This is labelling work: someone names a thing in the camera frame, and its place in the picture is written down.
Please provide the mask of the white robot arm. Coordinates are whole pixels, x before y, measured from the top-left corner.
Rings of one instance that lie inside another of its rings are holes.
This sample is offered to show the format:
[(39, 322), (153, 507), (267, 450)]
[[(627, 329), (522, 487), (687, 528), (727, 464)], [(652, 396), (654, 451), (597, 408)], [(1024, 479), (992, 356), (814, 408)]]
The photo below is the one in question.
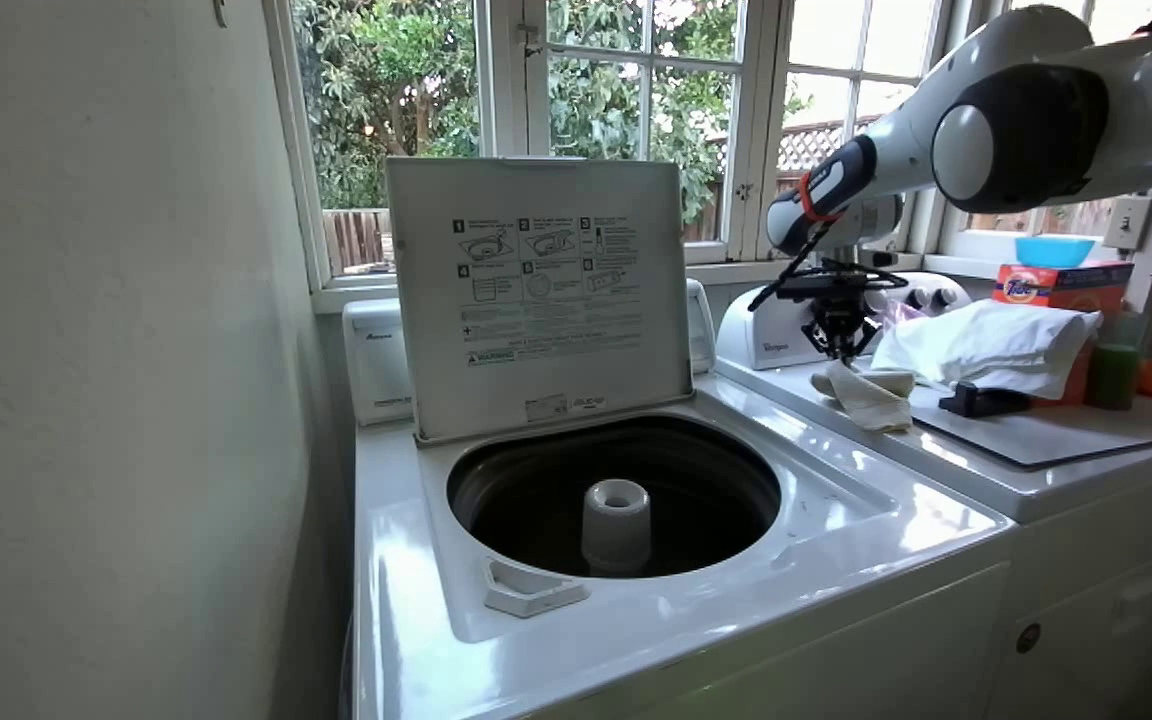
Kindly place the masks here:
[(974, 218), (1152, 190), (1152, 37), (1094, 44), (1053, 6), (981, 25), (904, 103), (769, 206), (769, 242), (793, 263), (757, 303), (801, 302), (814, 352), (859, 356), (875, 335), (864, 302), (885, 272), (854, 263), (853, 243), (893, 227), (915, 190)]

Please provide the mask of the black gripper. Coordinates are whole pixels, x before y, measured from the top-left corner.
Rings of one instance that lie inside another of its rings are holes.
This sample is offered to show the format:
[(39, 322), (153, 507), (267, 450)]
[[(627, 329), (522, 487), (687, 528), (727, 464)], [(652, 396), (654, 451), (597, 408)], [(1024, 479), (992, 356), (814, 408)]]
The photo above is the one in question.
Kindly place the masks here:
[(822, 263), (813, 272), (786, 272), (777, 285), (777, 296), (804, 308), (801, 334), (814, 352), (853, 364), (878, 334), (873, 296), (887, 288), (904, 288), (904, 277), (864, 263)]

